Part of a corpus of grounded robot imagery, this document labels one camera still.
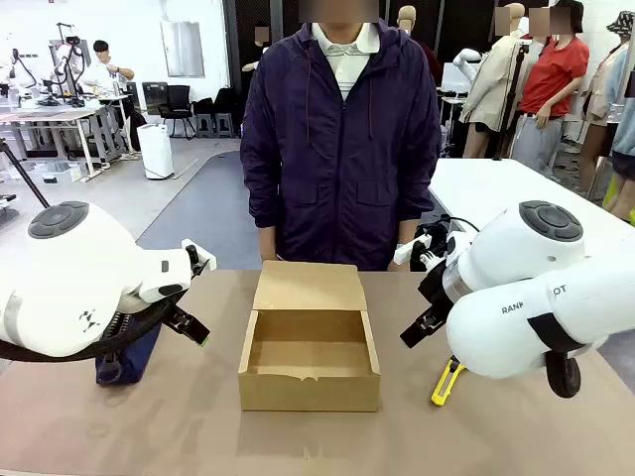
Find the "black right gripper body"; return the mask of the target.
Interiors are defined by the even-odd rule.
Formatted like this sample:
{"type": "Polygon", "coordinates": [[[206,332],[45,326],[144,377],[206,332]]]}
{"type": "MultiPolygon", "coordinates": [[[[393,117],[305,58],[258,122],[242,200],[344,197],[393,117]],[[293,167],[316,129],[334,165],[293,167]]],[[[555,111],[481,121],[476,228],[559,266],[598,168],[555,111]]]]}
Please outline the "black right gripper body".
{"type": "Polygon", "coordinates": [[[419,284],[418,290],[430,304],[424,312],[426,317],[447,318],[450,311],[450,299],[443,284],[445,261],[441,261],[432,268],[419,284]]]}

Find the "yellow utility knife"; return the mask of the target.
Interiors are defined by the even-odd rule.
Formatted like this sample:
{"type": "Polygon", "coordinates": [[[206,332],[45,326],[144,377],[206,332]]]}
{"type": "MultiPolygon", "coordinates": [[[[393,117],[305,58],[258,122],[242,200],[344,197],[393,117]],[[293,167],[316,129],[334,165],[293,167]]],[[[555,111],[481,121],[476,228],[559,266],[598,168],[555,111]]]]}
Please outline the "yellow utility knife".
{"type": "Polygon", "coordinates": [[[465,367],[452,355],[441,373],[441,376],[431,395],[431,402],[437,407],[443,407],[459,374],[465,367]]]}

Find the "open brown cardboard box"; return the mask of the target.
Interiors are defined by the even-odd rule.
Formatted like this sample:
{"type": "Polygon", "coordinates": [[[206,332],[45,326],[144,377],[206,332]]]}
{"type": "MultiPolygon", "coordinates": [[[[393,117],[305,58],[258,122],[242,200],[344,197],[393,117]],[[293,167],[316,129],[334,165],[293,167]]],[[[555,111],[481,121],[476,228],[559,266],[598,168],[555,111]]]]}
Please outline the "open brown cardboard box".
{"type": "Polygon", "coordinates": [[[356,267],[264,262],[238,368],[242,410],[374,413],[380,382],[356,267]]]}

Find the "person left hand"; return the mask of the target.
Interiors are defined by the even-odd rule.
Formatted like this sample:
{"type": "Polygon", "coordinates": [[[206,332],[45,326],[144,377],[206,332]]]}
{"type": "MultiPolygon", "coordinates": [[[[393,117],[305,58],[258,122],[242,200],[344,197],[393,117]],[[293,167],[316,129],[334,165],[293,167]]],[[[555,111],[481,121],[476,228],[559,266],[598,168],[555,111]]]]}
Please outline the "person left hand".
{"type": "Polygon", "coordinates": [[[409,272],[412,250],[407,246],[398,248],[388,266],[391,272],[409,272]]]}

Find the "navy zipper pencil case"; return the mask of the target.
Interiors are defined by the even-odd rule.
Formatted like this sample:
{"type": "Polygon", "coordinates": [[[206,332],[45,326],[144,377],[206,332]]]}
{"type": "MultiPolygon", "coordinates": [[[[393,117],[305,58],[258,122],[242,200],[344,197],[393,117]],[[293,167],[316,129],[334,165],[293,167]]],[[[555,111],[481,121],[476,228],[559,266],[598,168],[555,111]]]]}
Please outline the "navy zipper pencil case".
{"type": "Polygon", "coordinates": [[[95,382],[102,387],[138,383],[145,372],[159,337],[161,325],[130,343],[123,350],[95,359],[95,382]]]}

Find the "white air purifier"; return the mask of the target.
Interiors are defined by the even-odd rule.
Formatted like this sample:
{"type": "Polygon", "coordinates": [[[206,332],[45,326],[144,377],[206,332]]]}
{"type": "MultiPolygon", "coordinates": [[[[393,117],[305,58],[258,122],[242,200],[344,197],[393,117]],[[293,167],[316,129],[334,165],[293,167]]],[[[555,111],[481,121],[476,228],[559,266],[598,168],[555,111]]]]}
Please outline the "white air purifier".
{"type": "Polygon", "coordinates": [[[169,179],[174,173],[172,148],[167,126],[145,124],[136,130],[147,179],[169,179]]]}

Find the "black cabinet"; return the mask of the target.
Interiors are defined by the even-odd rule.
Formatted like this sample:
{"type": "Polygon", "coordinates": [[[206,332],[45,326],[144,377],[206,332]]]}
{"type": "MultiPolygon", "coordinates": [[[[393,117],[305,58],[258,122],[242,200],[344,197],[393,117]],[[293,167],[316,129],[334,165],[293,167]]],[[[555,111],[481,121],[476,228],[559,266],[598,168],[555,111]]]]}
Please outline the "black cabinet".
{"type": "Polygon", "coordinates": [[[146,112],[149,115],[160,115],[160,108],[168,103],[168,84],[166,82],[143,82],[143,95],[146,112]]]}

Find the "person in purple jacket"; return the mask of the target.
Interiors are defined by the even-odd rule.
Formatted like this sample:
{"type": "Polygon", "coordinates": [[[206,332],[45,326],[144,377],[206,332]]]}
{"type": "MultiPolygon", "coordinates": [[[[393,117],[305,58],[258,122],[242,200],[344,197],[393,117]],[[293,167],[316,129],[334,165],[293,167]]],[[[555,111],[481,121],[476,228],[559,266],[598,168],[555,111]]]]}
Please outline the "person in purple jacket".
{"type": "Polygon", "coordinates": [[[437,88],[403,30],[306,23],[261,56],[240,160],[279,260],[387,270],[399,223],[433,207],[440,153],[437,88]]]}

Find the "grey workbench desk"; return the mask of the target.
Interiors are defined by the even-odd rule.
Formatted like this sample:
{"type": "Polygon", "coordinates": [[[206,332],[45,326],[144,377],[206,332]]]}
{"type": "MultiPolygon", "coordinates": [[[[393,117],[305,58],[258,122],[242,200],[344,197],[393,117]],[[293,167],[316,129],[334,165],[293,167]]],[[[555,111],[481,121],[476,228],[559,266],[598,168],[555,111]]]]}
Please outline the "grey workbench desk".
{"type": "Polygon", "coordinates": [[[133,151],[124,97],[98,96],[82,107],[71,105],[0,110],[0,139],[21,161],[54,158],[79,166],[74,181],[87,182],[110,168],[110,163],[133,151]]]}

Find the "black light stand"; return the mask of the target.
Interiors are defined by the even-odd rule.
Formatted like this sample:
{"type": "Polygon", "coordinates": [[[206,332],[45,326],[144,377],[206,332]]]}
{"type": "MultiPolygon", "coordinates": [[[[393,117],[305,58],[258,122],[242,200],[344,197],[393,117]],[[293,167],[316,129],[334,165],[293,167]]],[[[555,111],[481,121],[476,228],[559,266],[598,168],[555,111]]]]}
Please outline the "black light stand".
{"type": "Polygon", "coordinates": [[[505,97],[503,115],[501,118],[501,127],[499,131],[499,138],[498,138],[496,150],[493,156],[494,161],[500,161],[502,159],[502,150],[503,150],[503,142],[505,138],[505,133],[509,127],[509,120],[512,115],[512,109],[513,109],[514,100],[516,97],[517,84],[519,81],[521,68],[525,59],[525,55],[529,52],[530,44],[531,42],[529,40],[519,40],[515,43],[515,47],[517,48],[517,55],[515,59],[512,79],[509,84],[507,95],[505,97]]]}

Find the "mannequin in beige coat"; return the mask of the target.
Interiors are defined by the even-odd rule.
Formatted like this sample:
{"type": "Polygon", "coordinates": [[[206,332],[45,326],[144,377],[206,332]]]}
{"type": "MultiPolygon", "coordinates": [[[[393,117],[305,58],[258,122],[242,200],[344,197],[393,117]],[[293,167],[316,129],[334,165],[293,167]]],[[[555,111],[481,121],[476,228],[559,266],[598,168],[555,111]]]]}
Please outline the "mannequin in beige coat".
{"type": "Polygon", "coordinates": [[[459,121],[468,125],[464,159],[484,158],[491,142],[503,128],[505,99],[514,74],[516,41],[525,16],[522,3],[510,3],[495,13],[495,35],[499,39],[481,60],[463,104],[459,121]]]}

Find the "mannequin in dark red top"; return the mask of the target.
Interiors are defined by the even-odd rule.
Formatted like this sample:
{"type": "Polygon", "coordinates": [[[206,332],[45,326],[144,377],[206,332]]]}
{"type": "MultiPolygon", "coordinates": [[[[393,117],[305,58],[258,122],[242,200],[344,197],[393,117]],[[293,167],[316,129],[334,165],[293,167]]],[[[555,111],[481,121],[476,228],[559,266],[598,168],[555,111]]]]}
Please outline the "mannequin in dark red top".
{"type": "MultiPolygon", "coordinates": [[[[416,25],[416,19],[416,8],[412,5],[405,5],[399,9],[397,16],[397,26],[402,29],[407,35],[411,36],[416,25]]],[[[435,53],[427,46],[426,43],[419,40],[416,40],[416,43],[421,47],[428,59],[430,71],[436,86],[440,86],[443,79],[443,70],[435,53]]]]}

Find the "person in red shirt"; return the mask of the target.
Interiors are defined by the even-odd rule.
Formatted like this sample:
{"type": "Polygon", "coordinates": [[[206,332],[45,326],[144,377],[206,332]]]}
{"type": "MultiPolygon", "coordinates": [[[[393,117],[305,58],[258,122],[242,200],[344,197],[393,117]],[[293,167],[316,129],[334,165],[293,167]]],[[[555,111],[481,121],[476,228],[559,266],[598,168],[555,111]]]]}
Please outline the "person in red shirt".
{"type": "Polygon", "coordinates": [[[583,14],[578,0],[558,0],[550,8],[550,35],[523,90],[511,159],[535,172],[548,168],[587,72],[590,49],[578,37],[583,14]]]}

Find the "small white background robot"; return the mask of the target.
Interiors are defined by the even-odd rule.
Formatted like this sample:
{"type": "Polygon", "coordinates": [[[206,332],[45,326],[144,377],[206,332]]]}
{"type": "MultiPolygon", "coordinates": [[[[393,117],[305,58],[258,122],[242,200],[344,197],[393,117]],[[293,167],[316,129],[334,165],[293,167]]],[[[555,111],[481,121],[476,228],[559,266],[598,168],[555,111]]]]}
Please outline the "small white background robot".
{"type": "Polygon", "coordinates": [[[30,96],[32,90],[38,86],[33,73],[24,64],[19,51],[15,48],[10,50],[8,79],[10,86],[16,89],[21,97],[30,96]]]}

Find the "white wall panel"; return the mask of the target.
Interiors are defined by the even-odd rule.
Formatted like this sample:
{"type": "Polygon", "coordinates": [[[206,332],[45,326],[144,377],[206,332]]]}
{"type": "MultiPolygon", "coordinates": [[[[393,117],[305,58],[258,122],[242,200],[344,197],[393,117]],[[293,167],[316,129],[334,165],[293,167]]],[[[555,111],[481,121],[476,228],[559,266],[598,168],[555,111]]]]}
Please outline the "white wall panel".
{"type": "Polygon", "coordinates": [[[168,77],[204,77],[198,22],[161,22],[168,77]]]}

